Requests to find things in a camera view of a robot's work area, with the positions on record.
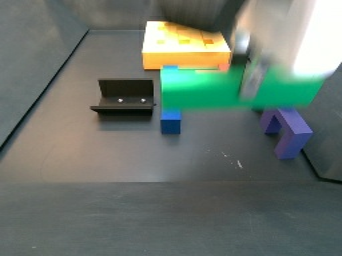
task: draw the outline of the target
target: black bracket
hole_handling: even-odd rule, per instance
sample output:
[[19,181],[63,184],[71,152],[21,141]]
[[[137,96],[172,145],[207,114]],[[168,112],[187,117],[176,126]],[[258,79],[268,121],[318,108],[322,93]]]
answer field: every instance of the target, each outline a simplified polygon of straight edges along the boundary
[[91,110],[99,114],[143,114],[153,112],[153,80],[99,79],[101,100]]

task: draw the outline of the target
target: dark gray floor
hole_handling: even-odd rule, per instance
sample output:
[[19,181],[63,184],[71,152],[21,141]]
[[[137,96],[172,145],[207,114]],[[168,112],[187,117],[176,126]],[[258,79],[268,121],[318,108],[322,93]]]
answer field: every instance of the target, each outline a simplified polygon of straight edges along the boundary
[[[143,32],[92,31],[0,154],[1,182],[312,181],[300,155],[279,161],[251,110],[186,112],[159,128],[159,72],[141,69]],[[99,78],[152,78],[151,120],[99,118]]]
[[342,187],[319,182],[0,186],[1,255],[340,255]]

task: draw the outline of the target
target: blue block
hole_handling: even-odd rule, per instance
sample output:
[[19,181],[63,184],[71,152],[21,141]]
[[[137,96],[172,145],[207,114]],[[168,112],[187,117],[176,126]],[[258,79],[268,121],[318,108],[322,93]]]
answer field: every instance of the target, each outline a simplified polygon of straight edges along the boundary
[[163,69],[167,69],[167,70],[178,70],[178,66],[176,66],[176,65],[164,65],[164,66],[163,66]]
[[182,113],[179,110],[161,110],[161,134],[180,134]]
[[312,130],[294,108],[266,110],[260,118],[260,126],[266,134],[278,133],[284,129],[284,134],[275,147],[275,154],[279,159],[295,158]]

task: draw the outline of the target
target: yellow block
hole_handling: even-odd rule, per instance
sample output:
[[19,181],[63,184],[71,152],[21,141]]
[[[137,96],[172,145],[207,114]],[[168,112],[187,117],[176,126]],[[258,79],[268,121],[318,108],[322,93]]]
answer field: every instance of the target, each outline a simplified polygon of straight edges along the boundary
[[163,65],[216,67],[231,58],[220,33],[163,21],[147,22],[141,53],[144,69],[160,69]]

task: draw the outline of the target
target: green rectangular block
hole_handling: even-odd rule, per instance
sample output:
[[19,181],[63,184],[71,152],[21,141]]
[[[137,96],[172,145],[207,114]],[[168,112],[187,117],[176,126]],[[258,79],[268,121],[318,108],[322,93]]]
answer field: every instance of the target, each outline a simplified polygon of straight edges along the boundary
[[218,70],[163,69],[163,108],[207,109],[244,107],[266,109],[307,106],[323,84],[322,79],[299,79],[283,75],[278,67],[267,71],[256,97],[239,97],[244,66],[231,66],[227,72]]

